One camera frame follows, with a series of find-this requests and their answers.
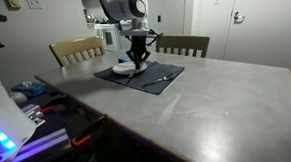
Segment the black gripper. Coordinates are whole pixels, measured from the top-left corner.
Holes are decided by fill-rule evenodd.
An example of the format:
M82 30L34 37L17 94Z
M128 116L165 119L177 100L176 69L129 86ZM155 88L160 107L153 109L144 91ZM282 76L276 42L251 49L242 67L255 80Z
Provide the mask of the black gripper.
M135 70L142 68L146 59L150 56L150 52L146 50L146 37L145 36L133 36L131 38L131 51L127 51L126 54L129 60L135 64Z

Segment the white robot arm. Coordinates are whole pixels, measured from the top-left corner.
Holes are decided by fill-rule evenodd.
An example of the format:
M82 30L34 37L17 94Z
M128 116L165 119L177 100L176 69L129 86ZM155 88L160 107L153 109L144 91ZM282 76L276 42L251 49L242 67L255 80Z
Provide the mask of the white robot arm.
M145 39L149 35L147 0L99 0L104 13L112 23L129 20L130 29L119 27L120 35L131 41L127 56L139 69L150 53L146 50Z

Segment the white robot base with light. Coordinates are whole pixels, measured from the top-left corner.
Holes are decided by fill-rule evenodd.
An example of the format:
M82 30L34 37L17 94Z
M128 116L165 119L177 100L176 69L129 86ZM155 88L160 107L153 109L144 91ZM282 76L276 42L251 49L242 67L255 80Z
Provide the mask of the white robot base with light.
M21 111L0 81L0 162L11 162L36 128L36 123Z

